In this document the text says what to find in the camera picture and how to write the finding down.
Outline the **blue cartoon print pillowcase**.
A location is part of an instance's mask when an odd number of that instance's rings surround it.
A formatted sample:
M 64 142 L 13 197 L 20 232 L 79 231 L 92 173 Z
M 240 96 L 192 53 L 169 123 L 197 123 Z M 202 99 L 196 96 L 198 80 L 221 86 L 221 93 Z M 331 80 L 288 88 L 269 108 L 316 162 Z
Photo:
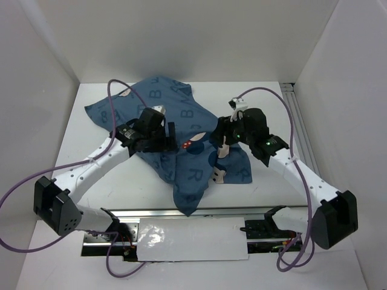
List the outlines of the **blue cartoon print pillowcase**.
M 112 130 L 138 118 L 145 107 L 163 105 L 167 121 L 175 124 L 178 150 L 139 153 L 166 183 L 172 184 L 176 207 L 190 216 L 198 207 L 209 182 L 250 184 L 250 160 L 237 144 L 218 147 L 210 135 L 218 119 L 199 105 L 189 84 L 163 76 L 144 79 L 108 100 L 85 107 L 87 116 L 99 127 Z

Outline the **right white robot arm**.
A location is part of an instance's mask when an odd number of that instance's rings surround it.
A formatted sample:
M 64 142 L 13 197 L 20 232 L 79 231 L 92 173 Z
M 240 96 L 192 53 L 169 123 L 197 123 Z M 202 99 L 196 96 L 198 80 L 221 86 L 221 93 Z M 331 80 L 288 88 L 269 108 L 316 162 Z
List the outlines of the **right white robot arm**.
M 296 157 L 282 138 L 269 132 L 261 109 L 248 108 L 241 98 L 231 99 L 229 105 L 232 115 L 220 117 L 210 136 L 215 144 L 245 144 L 257 160 L 281 175 L 307 200 L 304 211 L 280 205 L 266 212 L 266 234 L 276 237 L 284 230 L 303 233 L 328 250 L 357 231 L 357 199 L 353 193 L 340 192 Z

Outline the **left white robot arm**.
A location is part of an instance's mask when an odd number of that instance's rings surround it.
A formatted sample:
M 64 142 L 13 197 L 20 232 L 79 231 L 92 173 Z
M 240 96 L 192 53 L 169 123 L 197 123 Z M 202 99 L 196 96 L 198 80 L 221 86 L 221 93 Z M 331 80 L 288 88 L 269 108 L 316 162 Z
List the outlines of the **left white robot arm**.
M 34 185 L 34 212 L 58 236 L 88 231 L 112 241 L 130 235 L 127 225 L 105 208 L 79 205 L 82 196 L 110 170 L 137 152 L 164 153 L 177 149 L 175 124 L 165 121 L 164 106 L 145 108 L 139 118 L 117 126 L 104 143 L 81 164 Z

